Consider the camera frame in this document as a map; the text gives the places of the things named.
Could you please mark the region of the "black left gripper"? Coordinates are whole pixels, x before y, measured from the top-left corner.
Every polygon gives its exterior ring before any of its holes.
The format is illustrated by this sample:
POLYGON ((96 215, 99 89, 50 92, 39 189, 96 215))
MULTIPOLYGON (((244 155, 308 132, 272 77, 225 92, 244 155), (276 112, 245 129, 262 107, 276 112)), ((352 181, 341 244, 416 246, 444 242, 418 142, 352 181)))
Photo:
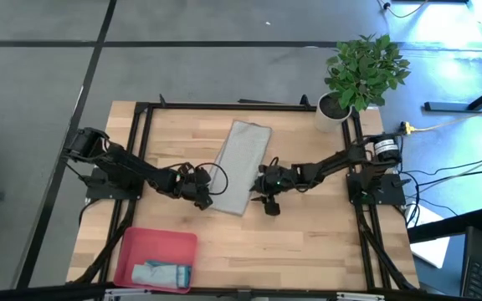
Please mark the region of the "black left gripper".
POLYGON ((209 208, 213 204, 209 191, 209 173, 204 168, 191 164, 182 164, 178 168, 178 173, 181 177, 179 190, 182 198, 194 201, 194 206, 201 211, 209 208))

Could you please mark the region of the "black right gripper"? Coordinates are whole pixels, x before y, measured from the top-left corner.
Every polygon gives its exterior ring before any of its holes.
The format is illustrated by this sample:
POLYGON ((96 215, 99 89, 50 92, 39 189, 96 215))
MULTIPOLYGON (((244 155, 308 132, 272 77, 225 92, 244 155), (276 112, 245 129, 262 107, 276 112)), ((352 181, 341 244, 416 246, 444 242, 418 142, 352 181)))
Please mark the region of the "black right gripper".
POLYGON ((257 181, 249 190, 258 192, 260 196, 252 198, 252 201, 264 204, 266 215, 278 216, 280 208, 274 197, 295 187, 295 171, 276 164, 272 166, 260 165, 258 170, 257 181))

